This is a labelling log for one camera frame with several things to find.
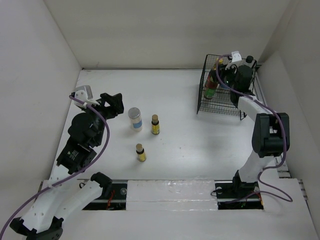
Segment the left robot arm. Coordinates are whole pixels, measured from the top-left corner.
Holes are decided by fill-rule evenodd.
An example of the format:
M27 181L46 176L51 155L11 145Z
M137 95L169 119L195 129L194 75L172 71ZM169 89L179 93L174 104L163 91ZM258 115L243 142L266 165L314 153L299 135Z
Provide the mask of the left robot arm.
M68 201L65 198L76 178L90 168L104 153L110 140L107 120L124 113L121 93L102 93L93 100L83 90L69 96L82 110L71 121L69 138L56 159L47 187L23 203L7 220L0 234L10 227L28 240L58 240L67 217L82 210L94 199L107 198L112 180L101 172L94 173L88 182Z

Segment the green label chili sauce bottle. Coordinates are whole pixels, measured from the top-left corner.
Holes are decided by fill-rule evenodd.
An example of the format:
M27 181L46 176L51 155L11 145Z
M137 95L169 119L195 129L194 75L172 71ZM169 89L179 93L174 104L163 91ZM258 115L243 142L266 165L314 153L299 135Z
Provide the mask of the green label chili sauce bottle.
M204 98L207 100L211 100L216 93L217 87L218 82L216 80L216 77L210 72L205 82L205 91L203 94Z

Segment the tall dark soy sauce bottle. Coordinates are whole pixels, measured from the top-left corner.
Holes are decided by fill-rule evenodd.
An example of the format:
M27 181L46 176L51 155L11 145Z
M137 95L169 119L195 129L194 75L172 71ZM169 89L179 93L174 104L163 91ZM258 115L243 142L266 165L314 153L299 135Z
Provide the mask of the tall dark soy sauce bottle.
M246 57L246 59L245 59L245 63L246 63L248 66L251 66L252 63L253 63L253 61L254 61L254 57L251 56L251 55L248 55L248 56Z

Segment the small yellow label bottle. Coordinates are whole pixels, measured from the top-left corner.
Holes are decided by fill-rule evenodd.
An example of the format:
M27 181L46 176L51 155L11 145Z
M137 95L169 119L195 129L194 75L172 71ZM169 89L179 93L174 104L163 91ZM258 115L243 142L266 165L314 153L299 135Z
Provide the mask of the small yellow label bottle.
M154 135L158 135L160 133L159 117L156 114L153 114L151 117L151 132Z

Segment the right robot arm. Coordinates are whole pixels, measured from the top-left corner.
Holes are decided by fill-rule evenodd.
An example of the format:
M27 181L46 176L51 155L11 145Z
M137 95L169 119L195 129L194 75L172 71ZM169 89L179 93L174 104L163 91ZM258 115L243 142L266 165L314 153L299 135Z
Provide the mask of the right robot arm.
M230 184L218 185L214 190L222 204L243 203L263 194L259 188L263 172L272 169L270 162L275 158L286 157L290 148L290 119L288 114L275 112L254 95L252 67L241 65L232 69L217 62L209 78L227 88L233 105L254 121L252 152L247 161L236 171Z

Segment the white spice jar blue label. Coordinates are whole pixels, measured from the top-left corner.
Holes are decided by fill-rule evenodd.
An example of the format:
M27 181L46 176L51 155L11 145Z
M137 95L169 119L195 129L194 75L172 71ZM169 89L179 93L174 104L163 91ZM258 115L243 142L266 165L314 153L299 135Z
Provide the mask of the white spice jar blue label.
M131 127L134 131L140 132L143 129L141 111L137 107L132 107L128 110L128 117L131 122Z

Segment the small yellow bottle front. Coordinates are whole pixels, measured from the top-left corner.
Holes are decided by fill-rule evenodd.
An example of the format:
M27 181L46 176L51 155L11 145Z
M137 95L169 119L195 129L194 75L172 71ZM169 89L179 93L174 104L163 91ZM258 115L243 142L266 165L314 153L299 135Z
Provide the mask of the small yellow bottle front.
M147 157L146 157L146 152L145 152L143 145L141 143L138 143L138 144L136 144L135 147L136 147L137 159L140 162L144 162L147 159Z

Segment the red label sauce bottle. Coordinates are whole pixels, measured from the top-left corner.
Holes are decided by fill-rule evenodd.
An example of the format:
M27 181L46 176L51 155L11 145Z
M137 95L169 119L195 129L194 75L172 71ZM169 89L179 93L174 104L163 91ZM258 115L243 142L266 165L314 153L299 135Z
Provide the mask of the red label sauce bottle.
M216 69L220 66L220 65L223 65L224 63L224 59L223 58L219 58L216 60L216 62L214 63L213 67L212 67L212 70L213 71L216 71Z

